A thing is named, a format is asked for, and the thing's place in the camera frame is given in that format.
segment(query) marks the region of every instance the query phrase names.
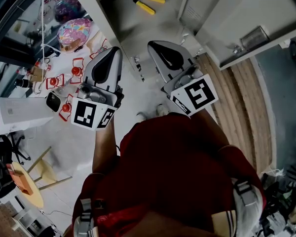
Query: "gray floor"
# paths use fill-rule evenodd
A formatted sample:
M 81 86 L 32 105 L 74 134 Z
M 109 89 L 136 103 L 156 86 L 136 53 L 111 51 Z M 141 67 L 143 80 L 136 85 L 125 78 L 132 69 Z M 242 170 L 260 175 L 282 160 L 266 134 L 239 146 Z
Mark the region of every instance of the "gray floor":
M 296 160 L 296 64 L 290 49 L 279 45 L 256 58 L 275 115 L 277 167 L 286 169 Z

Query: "tile floor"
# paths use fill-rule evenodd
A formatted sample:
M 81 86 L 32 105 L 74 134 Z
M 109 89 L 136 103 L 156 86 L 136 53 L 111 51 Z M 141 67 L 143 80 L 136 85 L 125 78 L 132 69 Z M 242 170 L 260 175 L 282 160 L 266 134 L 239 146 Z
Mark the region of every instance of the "tile floor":
M 136 114 L 139 111 L 146 112 L 151 118 L 155 116 L 156 106 L 165 103 L 171 111 L 181 112 L 160 91 L 162 82 L 159 75 L 141 82 L 136 80 L 127 68 L 123 69 L 120 86 L 123 88 L 125 98 L 114 119 L 117 145 L 136 123 Z M 83 181 L 91 173 L 95 132 L 65 123 L 55 117 L 43 126 L 24 131 L 24 135 L 26 139 L 22 142 L 21 149 L 32 158 L 31 161 L 25 162 L 26 169 L 45 149 L 51 146 L 51 151 L 44 159 L 53 166 L 58 180 L 68 176 L 73 177 L 63 184 L 42 191 L 43 211 L 49 214 L 58 210 L 72 215 L 74 203 L 81 191 Z M 31 175 L 33 178 L 38 177 L 35 170 Z M 43 186 L 43 181 L 38 182 L 38 185 Z M 47 217 L 62 232 L 71 223 L 71 216 L 63 213 L 53 212 Z

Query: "cabinet door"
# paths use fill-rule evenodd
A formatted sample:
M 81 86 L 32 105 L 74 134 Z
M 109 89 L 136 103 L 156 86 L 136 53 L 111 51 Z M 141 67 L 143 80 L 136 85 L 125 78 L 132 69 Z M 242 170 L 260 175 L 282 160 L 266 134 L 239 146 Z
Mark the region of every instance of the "cabinet door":
M 296 36 L 296 0 L 187 0 L 180 20 L 222 70 Z

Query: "person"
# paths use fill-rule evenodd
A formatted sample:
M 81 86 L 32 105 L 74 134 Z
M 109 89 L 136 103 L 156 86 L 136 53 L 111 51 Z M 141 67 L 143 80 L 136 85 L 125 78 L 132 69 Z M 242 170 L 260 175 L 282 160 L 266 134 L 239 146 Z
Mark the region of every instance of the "person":
M 113 120 L 95 137 L 93 173 L 65 236 L 251 236 L 265 205 L 261 182 L 205 109 L 137 123 L 120 157 Z

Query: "white shelf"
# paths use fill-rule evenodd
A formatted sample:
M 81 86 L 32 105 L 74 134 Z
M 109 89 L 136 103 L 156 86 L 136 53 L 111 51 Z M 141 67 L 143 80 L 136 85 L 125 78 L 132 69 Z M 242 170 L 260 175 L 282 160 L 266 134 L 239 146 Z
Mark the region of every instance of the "white shelf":
M 122 43 L 155 27 L 167 29 L 177 21 L 177 12 L 170 0 L 161 4 L 150 0 L 141 0 L 155 10 L 154 15 L 148 14 L 137 6 L 132 0 L 113 0 L 104 4 L 106 12 L 117 38 Z

